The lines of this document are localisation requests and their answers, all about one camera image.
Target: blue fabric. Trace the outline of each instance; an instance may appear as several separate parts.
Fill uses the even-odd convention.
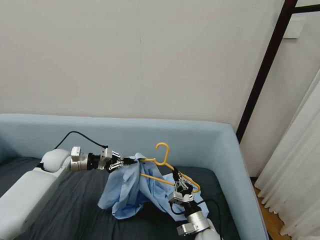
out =
[[[145,159],[146,157],[137,153],[130,158],[136,160]],[[169,195],[174,191],[174,188],[163,182],[140,176],[140,173],[174,183],[172,173],[162,176],[153,162],[139,162],[123,166],[109,175],[98,206],[101,209],[108,209],[112,206],[112,215],[114,217],[126,219],[140,211],[145,202],[151,201],[161,211],[170,214],[175,221],[186,220],[183,214],[176,215],[171,211]],[[195,193],[193,196],[196,202],[203,200],[200,192]],[[201,203],[199,206],[203,215],[207,217],[209,213],[207,205]],[[174,204],[173,210],[180,213],[184,211],[184,208]]]

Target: dark gray bed sheet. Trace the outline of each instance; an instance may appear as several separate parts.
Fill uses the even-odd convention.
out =
[[[25,172],[40,162],[37,158],[8,159],[0,165],[0,196],[2,196]],[[203,199],[213,198],[220,207],[224,240],[239,240],[236,226],[216,175],[205,168],[177,167],[201,186]],[[162,174],[170,173],[160,167]],[[48,202],[35,223],[18,240],[184,240],[195,236],[179,237],[175,222],[168,214],[151,203],[134,217],[115,219],[111,210],[101,210],[98,200],[108,180],[107,171],[91,170],[68,173],[58,190]],[[209,216],[217,229],[216,206],[208,202]]]

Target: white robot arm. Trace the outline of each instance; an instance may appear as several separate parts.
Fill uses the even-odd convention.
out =
[[[79,146],[73,147],[71,152],[63,149],[47,152],[37,167],[26,172],[0,198],[0,240],[12,240],[33,224],[68,171],[106,169],[108,172],[113,172],[119,167],[134,163],[136,161],[122,157],[108,147],[100,155],[81,153]],[[181,188],[178,189],[180,184],[181,180],[176,180],[170,202],[184,206],[186,212],[189,211],[190,214],[186,215],[189,223],[177,228],[179,235],[197,233],[196,240],[222,239],[212,222],[203,216],[199,207],[188,207],[194,204],[192,194],[181,194]]]

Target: black cable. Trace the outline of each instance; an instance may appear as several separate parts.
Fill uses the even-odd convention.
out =
[[[214,199],[209,198],[209,199],[197,202],[196,204],[199,205],[199,204],[202,204],[204,202],[210,202],[210,201],[213,202],[216,205],[216,208],[218,209],[219,234],[220,234],[220,240],[223,240],[222,239],[221,213],[220,213],[220,207],[219,207],[218,203]]]
[[[102,145],[102,144],[99,144],[97,143],[96,141],[93,141],[92,139],[90,139],[89,137],[87,137],[86,135],[84,135],[83,133],[79,132],[79,131],[70,131],[68,132],[67,135],[65,135],[65,137],[61,140],[61,142],[59,142],[59,144],[54,148],[54,149],[57,149],[63,142],[64,140],[66,140],[66,138],[69,136],[69,134],[79,134],[81,135],[82,137],[86,138],[87,140],[89,140],[90,142],[94,143],[95,145],[98,145],[99,147],[102,147],[104,149],[106,149],[108,147],[108,145]]]
[[[172,208],[172,203],[170,202],[170,208],[171,208],[171,211],[173,212],[173,214],[175,214],[175,215],[182,215],[182,214],[185,214],[185,212],[186,211],[182,211],[182,212],[175,212],[174,210],[173,210],[173,208]]]

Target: bed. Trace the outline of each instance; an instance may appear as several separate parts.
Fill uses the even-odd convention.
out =
[[[72,130],[124,156],[140,152],[162,159],[163,149],[155,150],[155,145],[168,143],[170,164],[200,183],[204,199],[218,200],[225,240],[268,239],[237,138],[226,123],[0,114],[0,195]],[[84,152],[100,152],[77,135],[70,135],[60,147],[70,150],[75,145]],[[110,211],[99,209],[97,202],[107,179],[108,174],[98,170],[69,173],[32,227],[18,239],[178,239],[176,227],[181,222],[174,222],[152,204],[126,220],[116,220]],[[218,228],[215,206],[207,205],[208,217]]]

